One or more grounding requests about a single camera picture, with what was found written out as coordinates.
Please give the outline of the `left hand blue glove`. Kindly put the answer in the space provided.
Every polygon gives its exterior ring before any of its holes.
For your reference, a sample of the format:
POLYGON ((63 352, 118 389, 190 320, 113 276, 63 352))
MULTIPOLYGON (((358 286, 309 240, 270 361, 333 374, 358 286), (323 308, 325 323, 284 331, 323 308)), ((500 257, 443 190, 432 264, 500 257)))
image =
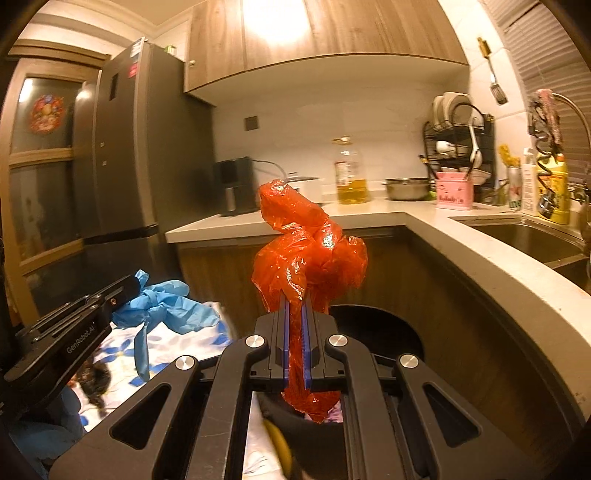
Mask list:
POLYGON ((52 464, 86 434, 81 403, 69 387, 48 405, 47 421, 21 420, 9 430, 11 440, 41 479, 49 478, 52 464))

